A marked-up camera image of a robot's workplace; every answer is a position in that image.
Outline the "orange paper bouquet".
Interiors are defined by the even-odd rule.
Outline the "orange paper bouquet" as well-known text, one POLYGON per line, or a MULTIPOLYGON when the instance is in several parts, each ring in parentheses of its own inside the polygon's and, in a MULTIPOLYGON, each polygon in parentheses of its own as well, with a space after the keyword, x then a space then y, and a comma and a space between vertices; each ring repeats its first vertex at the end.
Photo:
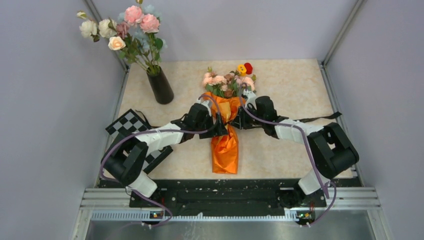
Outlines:
POLYGON ((219 75, 212 67, 203 75, 204 100, 212 100, 212 113, 220 112, 228 135, 213 137, 210 141, 212 172, 216 174, 237 174, 239 166, 239 140, 230 122, 235 119, 241 107, 239 94, 244 89, 255 92, 256 75, 239 76, 237 70, 219 75))

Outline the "black ribbon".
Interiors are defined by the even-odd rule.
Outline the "black ribbon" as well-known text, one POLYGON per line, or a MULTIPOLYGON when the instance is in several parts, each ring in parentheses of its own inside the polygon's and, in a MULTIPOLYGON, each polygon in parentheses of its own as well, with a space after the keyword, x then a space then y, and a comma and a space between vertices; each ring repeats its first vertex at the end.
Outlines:
MULTIPOLYGON (((145 120, 148 123, 147 118, 145 117, 145 115, 141 111, 135 110, 135 112, 137 114, 142 115, 142 119, 145 120)), ((319 117, 313 117, 313 118, 302 118, 302 119, 296 119, 295 121, 302 122, 302 123, 310 123, 310 122, 313 122, 313 121, 316 121, 316 120, 319 120, 319 119, 335 120, 336 118, 340 117, 341 115, 342 114, 340 112, 335 112, 335 113, 328 115, 328 116, 319 116, 319 117)), ((251 130, 251 129, 257 129, 257 128, 260 128, 260 126, 259 125, 250 125, 246 129, 251 130)), ((211 137, 216 137, 216 136, 217 136, 217 132, 215 130, 210 130, 207 133, 200 134, 199 138, 205 139, 205 138, 211 138, 211 137)))

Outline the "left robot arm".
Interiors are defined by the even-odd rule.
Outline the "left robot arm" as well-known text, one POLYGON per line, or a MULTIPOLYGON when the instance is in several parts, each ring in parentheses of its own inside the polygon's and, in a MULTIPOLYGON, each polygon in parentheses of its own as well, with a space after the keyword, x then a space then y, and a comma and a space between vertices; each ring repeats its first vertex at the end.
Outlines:
POLYGON ((160 202, 157 184, 143 167, 147 156, 155 151, 182 144, 195 135, 213 138, 227 135, 228 131, 217 103, 210 100, 194 103, 183 117, 164 126, 122 135, 106 152, 100 169, 109 172, 115 181, 141 194, 149 207, 160 202))

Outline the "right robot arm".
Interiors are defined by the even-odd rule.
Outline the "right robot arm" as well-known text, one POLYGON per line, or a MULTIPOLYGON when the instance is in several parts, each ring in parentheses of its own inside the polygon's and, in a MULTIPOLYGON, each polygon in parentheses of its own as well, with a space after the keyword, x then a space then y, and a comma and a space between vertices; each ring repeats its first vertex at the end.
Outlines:
POLYGON ((295 185, 293 200, 299 206, 307 206, 318 190, 327 194, 330 181, 360 159, 345 131, 336 122, 320 126, 312 124, 312 118, 293 120, 280 116, 269 96, 256 96, 252 91, 246 91, 237 100, 240 107, 234 120, 235 127, 259 127, 270 137, 304 146, 312 169, 295 185))

